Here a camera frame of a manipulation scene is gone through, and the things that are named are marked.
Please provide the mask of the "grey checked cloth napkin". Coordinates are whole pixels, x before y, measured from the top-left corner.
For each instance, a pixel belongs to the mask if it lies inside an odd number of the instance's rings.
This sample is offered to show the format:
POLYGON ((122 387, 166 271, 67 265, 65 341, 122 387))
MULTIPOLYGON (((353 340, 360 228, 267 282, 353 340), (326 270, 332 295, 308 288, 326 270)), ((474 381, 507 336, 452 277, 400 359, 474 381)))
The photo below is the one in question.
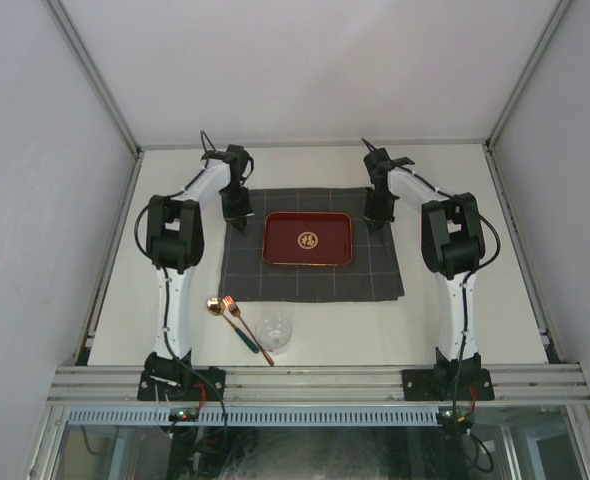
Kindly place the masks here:
POLYGON ((405 295, 390 226, 371 232, 363 218, 366 189, 286 188, 250 192, 254 215, 241 233, 228 226, 218 294, 239 302, 381 302, 405 295), (262 259, 266 217, 275 212, 339 212, 352 222, 346 266, 279 266, 262 259))

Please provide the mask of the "red rectangular tray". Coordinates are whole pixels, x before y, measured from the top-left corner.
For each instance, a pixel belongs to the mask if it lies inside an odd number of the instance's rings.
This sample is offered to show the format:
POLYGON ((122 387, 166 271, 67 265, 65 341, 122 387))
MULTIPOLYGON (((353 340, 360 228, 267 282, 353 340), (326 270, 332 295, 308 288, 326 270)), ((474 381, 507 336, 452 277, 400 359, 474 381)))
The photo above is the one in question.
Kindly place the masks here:
POLYGON ((353 259, 352 220, 342 212, 267 215, 262 259, 271 265, 336 267, 353 259))

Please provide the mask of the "rose gold fork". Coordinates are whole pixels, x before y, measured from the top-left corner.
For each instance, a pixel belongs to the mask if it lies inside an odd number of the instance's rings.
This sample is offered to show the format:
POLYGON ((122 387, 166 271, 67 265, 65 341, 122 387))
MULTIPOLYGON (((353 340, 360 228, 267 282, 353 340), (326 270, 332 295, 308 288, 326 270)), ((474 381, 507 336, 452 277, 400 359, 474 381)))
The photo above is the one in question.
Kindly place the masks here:
POLYGON ((247 324, 247 322, 244 320, 244 318, 242 316, 241 309, 237 305, 236 301, 231 296, 225 296, 223 298, 223 302, 224 302, 226 308, 228 309, 228 311, 241 322, 241 324, 245 328, 246 332, 250 335, 251 339, 254 341, 256 346, 259 348, 260 352, 262 353, 262 355, 263 355, 264 359, 267 361, 267 363, 271 367, 274 367, 275 362, 274 362, 273 358, 269 355, 269 353, 266 351, 266 349, 260 344, 259 340, 256 338, 252 329, 247 324))

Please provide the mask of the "gold spoon green handle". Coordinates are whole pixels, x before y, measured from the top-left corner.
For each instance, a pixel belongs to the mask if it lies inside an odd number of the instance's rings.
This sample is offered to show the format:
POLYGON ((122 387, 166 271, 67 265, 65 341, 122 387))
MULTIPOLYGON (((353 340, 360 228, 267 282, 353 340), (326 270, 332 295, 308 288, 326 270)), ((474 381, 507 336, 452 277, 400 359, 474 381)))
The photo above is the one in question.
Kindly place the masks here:
POLYGON ((254 354, 260 353, 259 347, 227 316, 226 307, 222 299, 211 297, 206 301, 206 308, 212 315, 222 317, 251 352, 254 354))

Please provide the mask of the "clear glass cup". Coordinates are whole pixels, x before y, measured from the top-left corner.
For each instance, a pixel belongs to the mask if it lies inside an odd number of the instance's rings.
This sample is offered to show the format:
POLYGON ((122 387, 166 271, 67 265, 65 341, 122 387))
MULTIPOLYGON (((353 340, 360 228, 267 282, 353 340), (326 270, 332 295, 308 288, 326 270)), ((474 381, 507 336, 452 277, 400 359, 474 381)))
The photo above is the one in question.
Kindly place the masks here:
POLYGON ((292 338, 292 324, 283 315, 262 318, 255 326, 255 335, 261 346, 269 353, 280 354, 288 347, 292 338))

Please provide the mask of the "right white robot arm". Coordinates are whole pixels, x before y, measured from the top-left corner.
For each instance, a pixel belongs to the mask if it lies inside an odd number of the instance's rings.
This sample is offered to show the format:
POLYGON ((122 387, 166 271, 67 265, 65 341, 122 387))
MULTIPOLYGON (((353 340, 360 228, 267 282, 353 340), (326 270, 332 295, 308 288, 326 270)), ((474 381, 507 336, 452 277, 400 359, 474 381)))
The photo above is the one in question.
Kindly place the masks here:
POLYGON ((403 198, 420 216, 420 250, 436 275, 441 328, 430 368, 402 372, 410 401, 470 399, 483 387, 487 371, 474 333, 472 297, 485 241, 475 197, 449 194, 408 167, 386 161, 367 168, 364 217, 370 229, 392 222, 395 201, 403 198))

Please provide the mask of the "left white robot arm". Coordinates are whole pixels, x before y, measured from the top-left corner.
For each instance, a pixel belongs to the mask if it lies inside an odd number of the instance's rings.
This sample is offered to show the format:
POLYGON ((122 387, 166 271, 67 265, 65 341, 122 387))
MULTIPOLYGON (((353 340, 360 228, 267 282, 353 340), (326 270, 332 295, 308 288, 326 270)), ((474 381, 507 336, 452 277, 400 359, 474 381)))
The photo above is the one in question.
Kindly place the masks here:
POLYGON ((224 221, 244 232, 253 215, 246 186, 253 171, 254 160, 242 146, 208 150, 198 173, 180 191, 152 196, 138 214, 137 222, 146 221, 146 237, 140 241, 135 226, 135 243, 155 267, 160 288, 157 358, 190 366, 190 286, 206 246, 202 208, 219 198, 224 221))

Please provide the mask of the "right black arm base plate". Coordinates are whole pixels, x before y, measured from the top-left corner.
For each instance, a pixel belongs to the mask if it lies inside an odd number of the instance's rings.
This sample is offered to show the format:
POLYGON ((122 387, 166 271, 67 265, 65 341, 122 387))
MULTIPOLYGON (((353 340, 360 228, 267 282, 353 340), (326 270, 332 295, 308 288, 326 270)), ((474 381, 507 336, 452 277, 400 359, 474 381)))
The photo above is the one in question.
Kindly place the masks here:
POLYGON ((473 394, 481 401, 492 401, 495 392, 490 372, 482 369, 473 374, 447 374, 439 379, 434 369, 405 369, 401 372, 404 399, 412 402, 471 401, 473 394))

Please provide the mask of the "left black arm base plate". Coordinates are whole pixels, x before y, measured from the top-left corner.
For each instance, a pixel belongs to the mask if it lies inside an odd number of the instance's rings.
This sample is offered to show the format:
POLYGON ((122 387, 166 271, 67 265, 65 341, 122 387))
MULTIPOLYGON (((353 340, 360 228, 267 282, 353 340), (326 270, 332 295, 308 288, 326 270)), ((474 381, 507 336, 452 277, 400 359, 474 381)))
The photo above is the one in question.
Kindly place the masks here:
POLYGON ((218 394, 224 391, 225 371, 210 367, 198 370, 196 374, 182 370, 179 380, 163 379, 143 371, 140 375, 137 399, 144 402, 168 400, 170 402, 218 401, 218 394))

